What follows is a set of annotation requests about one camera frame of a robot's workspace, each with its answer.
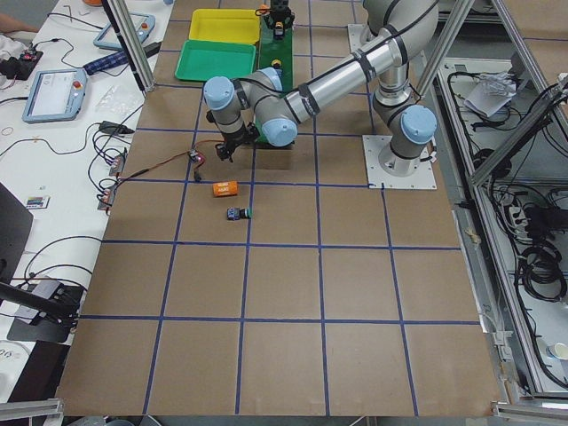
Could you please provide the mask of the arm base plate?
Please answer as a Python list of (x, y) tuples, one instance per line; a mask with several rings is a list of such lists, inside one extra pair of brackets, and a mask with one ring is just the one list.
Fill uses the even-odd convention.
[(347, 33), (351, 53), (369, 52), (375, 46), (376, 36), (371, 33), (367, 24), (349, 24)]
[(364, 135), (363, 151), (370, 189), (428, 190), (437, 189), (428, 146), (421, 155), (407, 160), (391, 151), (391, 136)]

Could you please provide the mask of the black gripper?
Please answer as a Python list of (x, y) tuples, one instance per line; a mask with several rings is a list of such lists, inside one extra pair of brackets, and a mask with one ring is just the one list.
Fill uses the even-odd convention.
[(264, 22), (270, 29), (275, 29), (278, 24), (284, 29), (293, 26), (295, 14), (289, 7), (289, 0), (271, 0), (269, 12), (264, 16)]
[(228, 159), (230, 163), (233, 163), (233, 154), (238, 146), (253, 143), (260, 136), (258, 128), (252, 122), (242, 124), (236, 131), (222, 131), (221, 134), (224, 141), (215, 145), (217, 157), (220, 160)]

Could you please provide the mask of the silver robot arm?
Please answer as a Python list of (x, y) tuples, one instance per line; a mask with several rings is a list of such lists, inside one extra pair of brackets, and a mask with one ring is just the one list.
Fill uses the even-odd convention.
[(377, 81), (374, 110), (392, 139), (381, 152), (393, 176), (413, 173), (424, 146), (437, 128), (435, 115), (412, 102), (410, 59), (430, 41), (438, 23), (435, 1), (366, 1), (367, 32), (362, 45), (334, 67), (284, 93), (272, 67), (240, 79), (216, 76), (203, 87), (208, 119), (224, 140), (217, 156), (230, 159), (235, 149), (265, 136), (273, 146), (288, 146), (298, 124), (320, 113), (360, 85)]

